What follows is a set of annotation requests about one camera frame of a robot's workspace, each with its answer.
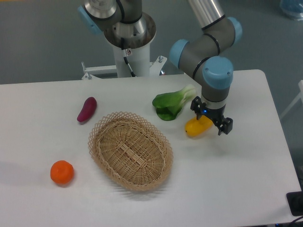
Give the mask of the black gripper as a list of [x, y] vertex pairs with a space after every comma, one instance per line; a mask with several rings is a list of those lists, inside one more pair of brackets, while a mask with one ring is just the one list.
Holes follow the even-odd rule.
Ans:
[[199, 120], [202, 115], [209, 118], [214, 124], [217, 124], [218, 135], [228, 135], [233, 129], [233, 119], [224, 118], [225, 105], [218, 109], [211, 109], [205, 102], [202, 103], [201, 98], [196, 96], [191, 101], [190, 109], [195, 112], [196, 119]]

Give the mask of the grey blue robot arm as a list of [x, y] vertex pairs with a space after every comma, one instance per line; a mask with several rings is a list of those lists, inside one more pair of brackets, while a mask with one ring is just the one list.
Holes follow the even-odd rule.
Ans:
[[[202, 36], [193, 42], [175, 42], [169, 60], [202, 87], [201, 96], [191, 103], [197, 118], [207, 117], [219, 134], [228, 134], [233, 121], [223, 113], [233, 80], [233, 65], [220, 53], [240, 40], [242, 27], [235, 18], [226, 17], [215, 0], [191, 0], [189, 4]], [[150, 44], [156, 25], [143, 12], [140, 0], [86, 0], [78, 13], [92, 33], [103, 34], [112, 46], [118, 77], [152, 75]]]

